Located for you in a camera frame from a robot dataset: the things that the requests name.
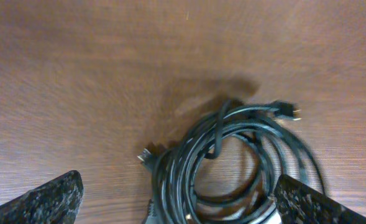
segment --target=cable coil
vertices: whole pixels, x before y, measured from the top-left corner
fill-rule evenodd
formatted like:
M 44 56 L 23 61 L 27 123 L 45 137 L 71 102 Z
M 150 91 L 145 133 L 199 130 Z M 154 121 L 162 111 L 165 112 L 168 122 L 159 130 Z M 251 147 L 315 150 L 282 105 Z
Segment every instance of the cable coil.
M 267 138 L 275 148 L 281 173 L 289 172 L 286 158 L 282 151 L 281 141 L 292 151 L 299 168 L 300 181 L 308 184 L 307 169 L 303 155 L 311 161 L 317 175 L 322 192 L 326 189 L 321 172 L 311 155 L 309 147 L 289 130 L 281 127 L 271 117 L 293 118 L 294 105 L 282 101 L 266 105 L 242 105 L 230 108 L 231 100 L 222 108 L 200 119 L 184 136 L 179 145 L 165 151 L 156 161 L 152 172 L 153 201 L 156 212 L 162 223 L 188 223 L 190 215 L 194 223 L 263 223 L 277 210 L 272 195 L 276 182 L 276 173 L 270 155 L 263 148 L 262 138 Z M 259 166 L 250 183 L 238 195 L 220 202 L 208 200 L 194 190 L 194 180 L 203 159 L 216 159 L 222 149 L 222 140 L 235 137 L 248 145 L 258 156 Z M 230 207 L 241 202 L 262 182 L 263 197 L 259 206 L 250 214 L 244 214 L 233 220 L 199 219 L 196 203 L 210 207 Z

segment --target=black textured object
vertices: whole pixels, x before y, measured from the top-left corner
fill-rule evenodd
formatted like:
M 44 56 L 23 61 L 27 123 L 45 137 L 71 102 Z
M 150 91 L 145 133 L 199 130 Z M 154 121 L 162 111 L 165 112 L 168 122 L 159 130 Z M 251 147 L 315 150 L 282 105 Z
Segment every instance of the black textured object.
M 283 174 L 274 190 L 282 223 L 364 223 L 366 218 Z
M 74 223 L 84 189 L 76 170 L 0 206 L 0 223 Z

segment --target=wood grain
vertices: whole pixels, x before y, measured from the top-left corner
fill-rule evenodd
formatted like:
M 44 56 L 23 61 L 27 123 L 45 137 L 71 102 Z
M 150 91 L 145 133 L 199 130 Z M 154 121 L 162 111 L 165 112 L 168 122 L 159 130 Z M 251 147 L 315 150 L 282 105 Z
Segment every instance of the wood grain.
M 0 1 L 0 204 L 76 169 L 77 223 L 139 223 L 151 193 L 136 155 L 227 95 L 297 102 L 303 119 L 284 124 L 332 198 L 366 216 L 366 1 L 354 0 Z M 239 143 L 225 148 L 200 192 L 250 172 Z

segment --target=cable plug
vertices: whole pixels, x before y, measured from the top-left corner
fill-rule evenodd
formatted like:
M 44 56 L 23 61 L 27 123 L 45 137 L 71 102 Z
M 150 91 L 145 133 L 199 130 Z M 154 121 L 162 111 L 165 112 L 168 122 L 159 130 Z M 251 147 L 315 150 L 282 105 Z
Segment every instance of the cable plug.
M 274 116 L 281 119 L 292 119 L 293 121 L 300 120 L 300 110 L 295 104 L 285 101 L 274 101 L 271 105 L 276 109 Z
M 158 224 L 160 223 L 158 220 L 157 212 L 155 211 L 155 204 L 152 199 L 148 202 L 148 214 L 147 217 L 144 218 L 142 224 Z
M 141 160 L 141 164 L 150 172 L 152 172 L 155 163 L 157 162 L 158 157 L 152 154 L 148 149 L 144 149 L 144 151 L 137 156 Z

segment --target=dark object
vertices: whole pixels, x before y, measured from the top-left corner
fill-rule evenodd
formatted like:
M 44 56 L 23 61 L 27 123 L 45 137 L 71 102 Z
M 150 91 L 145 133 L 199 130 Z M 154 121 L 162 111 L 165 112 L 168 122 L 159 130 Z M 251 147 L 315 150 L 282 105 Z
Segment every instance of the dark object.
M 289 173 L 286 157 L 282 151 L 284 142 L 292 151 L 299 167 L 300 181 L 308 183 L 303 156 L 308 157 L 318 175 L 319 183 L 325 187 L 315 158 L 309 147 L 289 130 L 281 127 L 273 118 L 297 119 L 297 109 L 292 103 L 276 101 L 264 105 L 231 106 L 226 102 L 219 111 L 200 119 L 179 145 L 156 156 L 148 150 L 139 155 L 142 164 L 152 172 L 152 192 L 157 220 L 146 223 L 263 223 L 277 209 L 269 196 L 273 193 L 277 176 L 270 155 L 263 147 L 268 139 L 277 152 L 282 174 Z M 222 151 L 222 140 L 227 137 L 240 139 L 258 156 L 259 167 L 248 186 L 237 195 L 224 198 L 208 198 L 197 194 L 194 180 L 203 159 L 216 159 Z M 265 196 L 258 199 L 250 214 L 243 214 L 233 220 L 199 219 L 196 203 L 209 207 L 232 207 L 248 197 L 261 184 Z
M 72 170 L 0 206 L 0 223 L 73 223 L 83 196 Z
M 284 174 L 274 190 L 282 223 L 363 223 L 366 218 Z

